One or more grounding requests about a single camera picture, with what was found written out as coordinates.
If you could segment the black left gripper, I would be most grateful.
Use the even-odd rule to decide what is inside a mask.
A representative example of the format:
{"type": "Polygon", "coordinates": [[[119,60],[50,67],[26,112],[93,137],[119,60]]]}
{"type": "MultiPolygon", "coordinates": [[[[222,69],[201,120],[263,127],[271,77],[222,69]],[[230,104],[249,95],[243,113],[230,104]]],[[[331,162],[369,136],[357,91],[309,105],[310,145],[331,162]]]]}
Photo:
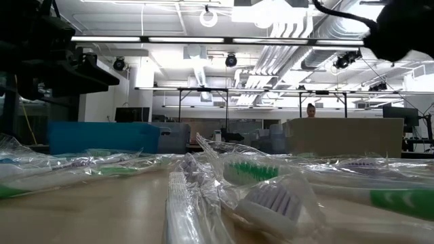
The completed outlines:
{"type": "Polygon", "coordinates": [[[42,98],[44,95],[39,91],[42,83],[43,89],[51,89],[55,98],[106,92],[108,85],[118,85],[119,79],[100,68],[97,61],[96,54],[83,54],[83,72],[102,83],[83,83],[85,75],[78,72],[71,51],[53,51],[47,60],[23,60],[16,71],[17,91],[23,98],[42,98]]]}

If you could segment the black monitor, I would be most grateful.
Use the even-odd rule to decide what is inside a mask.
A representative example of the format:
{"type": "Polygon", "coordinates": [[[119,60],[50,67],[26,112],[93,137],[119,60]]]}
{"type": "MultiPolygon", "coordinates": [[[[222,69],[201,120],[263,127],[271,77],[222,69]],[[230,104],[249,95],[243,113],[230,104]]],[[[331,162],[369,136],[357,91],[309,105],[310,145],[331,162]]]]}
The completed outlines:
{"type": "Polygon", "coordinates": [[[382,114],[384,118],[404,119],[404,125],[407,127],[419,126],[418,110],[416,108],[383,106],[382,114]]]}
{"type": "Polygon", "coordinates": [[[118,123],[148,122],[149,107],[119,107],[115,111],[118,123]]]}

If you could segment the teal plastic bin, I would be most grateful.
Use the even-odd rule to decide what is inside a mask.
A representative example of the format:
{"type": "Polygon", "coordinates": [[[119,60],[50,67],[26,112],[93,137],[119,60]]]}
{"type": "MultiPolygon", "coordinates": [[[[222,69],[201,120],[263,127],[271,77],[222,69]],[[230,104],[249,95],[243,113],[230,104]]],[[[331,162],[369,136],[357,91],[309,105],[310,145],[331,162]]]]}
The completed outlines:
{"type": "Polygon", "coordinates": [[[50,153],[79,153],[87,149],[142,151],[155,154],[160,129],[148,123],[50,122],[50,153]]]}

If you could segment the black desk equipment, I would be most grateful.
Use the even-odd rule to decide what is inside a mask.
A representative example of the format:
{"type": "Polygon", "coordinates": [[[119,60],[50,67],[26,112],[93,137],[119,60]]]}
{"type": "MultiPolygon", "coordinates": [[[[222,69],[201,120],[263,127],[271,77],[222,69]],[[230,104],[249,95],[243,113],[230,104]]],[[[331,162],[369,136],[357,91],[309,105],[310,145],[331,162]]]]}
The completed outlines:
{"type": "Polygon", "coordinates": [[[414,153],[418,144],[422,144],[423,153],[434,153],[434,133],[431,122],[431,114],[410,117],[408,119],[410,122],[409,125],[405,124],[403,128],[403,143],[405,144],[405,148],[403,151],[414,153]],[[419,134],[416,129],[416,121],[423,121],[427,129],[427,136],[425,138],[422,137],[422,134],[419,134]]]}

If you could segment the clear grey plastic bin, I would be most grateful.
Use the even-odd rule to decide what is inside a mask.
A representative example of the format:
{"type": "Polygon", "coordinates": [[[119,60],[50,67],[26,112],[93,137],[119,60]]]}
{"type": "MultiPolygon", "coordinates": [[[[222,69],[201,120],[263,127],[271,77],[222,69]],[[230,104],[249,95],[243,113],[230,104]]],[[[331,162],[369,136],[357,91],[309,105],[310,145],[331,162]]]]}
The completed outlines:
{"type": "Polygon", "coordinates": [[[191,127],[186,123],[152,122],[151,125],[158,127],[159,143],[158,154],[179,154],[187,153],[187,146],[190,144],[191,127]]]}
{"type": "Polygon", "coordinates": [[[269,128],[271,147],[273,154],[286,154],[286,138],[282,124],[272,124],[269,128]]]}

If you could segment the overhead LED light bar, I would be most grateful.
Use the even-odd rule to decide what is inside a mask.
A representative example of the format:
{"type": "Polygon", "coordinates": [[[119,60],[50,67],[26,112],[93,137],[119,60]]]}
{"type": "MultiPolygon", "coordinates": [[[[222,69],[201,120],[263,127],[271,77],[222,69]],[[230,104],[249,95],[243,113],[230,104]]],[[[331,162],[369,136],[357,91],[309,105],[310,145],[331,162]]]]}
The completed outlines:
{"type": "Polygon", "coordinates": [[[147,36],[74,36],[78,43],[154,43],[222,45],[293,45],[318,47],[362,47],[360,39],[260,38],[260,37],[147,37],[147,36]]]}

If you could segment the blue wrapped toothbrush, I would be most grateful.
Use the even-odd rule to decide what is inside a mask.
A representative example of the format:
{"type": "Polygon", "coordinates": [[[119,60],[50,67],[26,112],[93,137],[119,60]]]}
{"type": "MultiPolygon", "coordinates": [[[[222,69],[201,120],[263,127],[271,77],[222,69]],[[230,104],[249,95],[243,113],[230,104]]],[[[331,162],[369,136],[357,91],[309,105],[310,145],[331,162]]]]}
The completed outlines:
{"type": "Polygon", "coordinates": [[[43,157],[28,157],[28,156],[18,156],[18,155],[6,155],[0,156],[0,164],[39,164],[43,161],[43,157]]]}

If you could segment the light grey plastic bin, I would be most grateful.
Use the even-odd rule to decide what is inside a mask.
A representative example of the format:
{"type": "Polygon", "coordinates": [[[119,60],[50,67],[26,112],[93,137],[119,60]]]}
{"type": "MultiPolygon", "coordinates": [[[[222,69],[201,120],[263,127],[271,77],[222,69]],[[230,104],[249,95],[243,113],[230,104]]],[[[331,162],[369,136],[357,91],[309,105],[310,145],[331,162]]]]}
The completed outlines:
{"type": "Polygon", "coordinates": [[[401,156],[403,119],[298,118],[284,123],[283,131],[285,149],[293,155],[401,156]]]}

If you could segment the black background device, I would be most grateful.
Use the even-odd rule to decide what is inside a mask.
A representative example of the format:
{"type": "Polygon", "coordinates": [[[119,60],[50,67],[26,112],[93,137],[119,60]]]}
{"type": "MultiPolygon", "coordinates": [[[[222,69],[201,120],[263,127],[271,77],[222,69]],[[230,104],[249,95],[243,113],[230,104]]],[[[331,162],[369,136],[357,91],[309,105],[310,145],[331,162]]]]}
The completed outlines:
{"type": "Polygon", "coordinates": [[[225,142],[236,141],[240,142],[244,140],[244,137],[238,133],[230,133],[226,130],[226,128],[221,128],[221,136],[225,142]]]}

